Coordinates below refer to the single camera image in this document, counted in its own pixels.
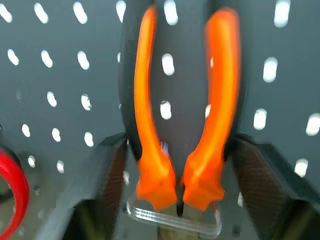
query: plier handle grip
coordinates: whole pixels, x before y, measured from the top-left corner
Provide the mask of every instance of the plier handle grip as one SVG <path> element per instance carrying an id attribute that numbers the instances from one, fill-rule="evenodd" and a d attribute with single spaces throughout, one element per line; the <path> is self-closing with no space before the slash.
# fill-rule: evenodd
<path id="1" fill-rule="evenodd" d="M 157 26 L 157 7 L 152 0 L 127 3 L 121 40 L 119 96 L 121 112 L 133 154 L 140 171 L 138 199 L 158 210 L 177 202 L 176 176 L 170 157 L 162 152 L 153 121 L 150 72 Z M 221 174 L 224 148 L 230 134 L 238 101 L 240 43 L 236 12 L 222 8 L 205 26 L 208 64 L 208 103 L 211 104 L 202 137 L 188 156 L 181 186 L 183 201 L 201 210 L 224 197 Z"/>

